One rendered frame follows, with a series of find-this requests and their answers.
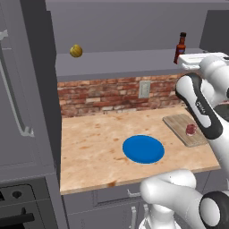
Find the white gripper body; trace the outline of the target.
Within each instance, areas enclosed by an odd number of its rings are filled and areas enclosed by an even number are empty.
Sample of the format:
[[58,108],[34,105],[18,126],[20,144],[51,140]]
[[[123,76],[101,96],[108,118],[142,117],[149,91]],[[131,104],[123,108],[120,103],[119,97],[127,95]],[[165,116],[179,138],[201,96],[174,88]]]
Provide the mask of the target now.
[[216,69],[228,65],[228,55],[221,52],[180,55],[178,65],[184,70]]

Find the brown condiment bottle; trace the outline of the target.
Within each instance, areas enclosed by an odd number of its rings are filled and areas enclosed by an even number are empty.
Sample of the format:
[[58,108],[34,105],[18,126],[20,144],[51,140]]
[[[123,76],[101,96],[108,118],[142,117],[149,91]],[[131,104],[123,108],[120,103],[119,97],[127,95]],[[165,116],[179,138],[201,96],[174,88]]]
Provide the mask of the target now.
[[186,45],[185,45],[186,33],[182,32],[180,34],[180,40],[178,45],[176,46],[175,56],[174,56],[174,63],[178,64],[178,57],[185,52]]

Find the grey open cabinet door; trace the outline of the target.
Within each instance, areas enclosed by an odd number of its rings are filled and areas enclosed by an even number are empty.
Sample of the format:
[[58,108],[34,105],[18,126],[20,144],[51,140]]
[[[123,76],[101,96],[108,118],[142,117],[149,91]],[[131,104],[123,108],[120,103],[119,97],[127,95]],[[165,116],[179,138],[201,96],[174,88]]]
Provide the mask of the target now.
[[199,48],[229,55],[229,10],[208,10]]

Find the wooden cutting board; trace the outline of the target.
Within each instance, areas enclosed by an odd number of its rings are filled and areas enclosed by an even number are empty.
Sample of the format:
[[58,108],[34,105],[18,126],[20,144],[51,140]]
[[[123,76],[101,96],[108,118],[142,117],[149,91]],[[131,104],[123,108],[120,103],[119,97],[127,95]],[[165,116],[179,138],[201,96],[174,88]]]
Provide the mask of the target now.
[[192,136],[186,134],[186,127],[189,124],[196,125],[196,123],[186,114],[165,116],[163,121],[186,147],[192,148],[208,143],[199,128],[196,129]]

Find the red raw steak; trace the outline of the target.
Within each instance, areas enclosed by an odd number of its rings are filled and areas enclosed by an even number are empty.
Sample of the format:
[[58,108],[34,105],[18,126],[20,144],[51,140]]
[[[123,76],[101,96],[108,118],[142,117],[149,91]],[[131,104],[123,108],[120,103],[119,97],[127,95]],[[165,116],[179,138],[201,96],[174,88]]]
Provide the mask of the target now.
[[190,123],[187,125],[185,133],[188,136],[193,136],[196,133],[196,130],[197,130],[197,125]]

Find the blue round plate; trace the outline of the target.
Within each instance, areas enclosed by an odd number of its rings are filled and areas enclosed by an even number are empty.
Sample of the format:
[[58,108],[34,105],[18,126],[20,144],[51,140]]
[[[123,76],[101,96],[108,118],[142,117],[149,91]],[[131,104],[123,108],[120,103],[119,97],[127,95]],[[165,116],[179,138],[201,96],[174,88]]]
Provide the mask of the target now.
[[148,135],[134,135],[123,142],[123,153],[133,162],[153,164],[165,154],[163,144]]

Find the yellow round fruit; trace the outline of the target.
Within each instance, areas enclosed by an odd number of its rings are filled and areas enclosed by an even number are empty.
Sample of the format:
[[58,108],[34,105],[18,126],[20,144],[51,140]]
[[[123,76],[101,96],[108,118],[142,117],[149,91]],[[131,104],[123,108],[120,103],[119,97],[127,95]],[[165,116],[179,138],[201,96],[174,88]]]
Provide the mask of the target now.
[[70,49],[70,54],[73,57],[81,57],[82,56],[82,48],[79,45],[73,45]]

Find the grey drawer front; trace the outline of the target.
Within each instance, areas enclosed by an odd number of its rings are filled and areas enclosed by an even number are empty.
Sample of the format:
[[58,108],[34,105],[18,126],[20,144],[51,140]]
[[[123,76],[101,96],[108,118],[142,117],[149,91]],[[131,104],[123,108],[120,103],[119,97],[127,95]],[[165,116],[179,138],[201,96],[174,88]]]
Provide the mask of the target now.
[[128,189],[131,193],[140,192],[140,185],[138,183],[133,183],[93,191],[93,206],[100,207],[104,205],[141,200],[141,196],[137,198],[129,198],[127,194]]

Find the grey base cupboard door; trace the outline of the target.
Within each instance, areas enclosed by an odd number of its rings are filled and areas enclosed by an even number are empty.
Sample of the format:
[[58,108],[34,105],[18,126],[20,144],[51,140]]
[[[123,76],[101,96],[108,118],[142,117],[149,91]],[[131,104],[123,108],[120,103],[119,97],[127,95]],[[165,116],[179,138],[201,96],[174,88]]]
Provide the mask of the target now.
[[130,229],[131,207],[139,203],[112,206],[68,216],[70,229]]

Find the dark grey oven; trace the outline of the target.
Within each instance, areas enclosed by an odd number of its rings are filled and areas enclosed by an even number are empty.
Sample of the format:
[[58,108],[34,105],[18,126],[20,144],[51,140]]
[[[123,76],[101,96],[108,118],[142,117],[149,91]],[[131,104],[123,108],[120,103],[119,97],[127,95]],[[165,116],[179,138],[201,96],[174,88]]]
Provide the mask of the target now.
[[[20,191],[16,199],[12,193]],[[0,218],[32,213],[35,220],[0,229],[58,229],[55,212],[44,178],[0,183]]]

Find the grey wall outlet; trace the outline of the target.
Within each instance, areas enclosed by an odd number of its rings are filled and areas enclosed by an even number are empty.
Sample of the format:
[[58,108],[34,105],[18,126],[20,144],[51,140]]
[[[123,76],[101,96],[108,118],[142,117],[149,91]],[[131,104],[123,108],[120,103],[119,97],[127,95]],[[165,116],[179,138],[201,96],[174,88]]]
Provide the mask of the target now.
[[150,81],[140,81],[139,98],[149,98]]

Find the grey open wall cabinet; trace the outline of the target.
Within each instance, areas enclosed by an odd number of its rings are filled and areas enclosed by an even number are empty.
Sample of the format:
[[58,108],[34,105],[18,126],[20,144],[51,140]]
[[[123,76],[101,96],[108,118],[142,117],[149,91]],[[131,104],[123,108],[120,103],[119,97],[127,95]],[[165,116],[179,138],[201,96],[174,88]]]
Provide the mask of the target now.
[[[175,47],[199,48],[208,10],[229,10],[229,0],[46,0],[51,12],[59,81],[174,74]],[[73,45],[82,48],[73,57]]]

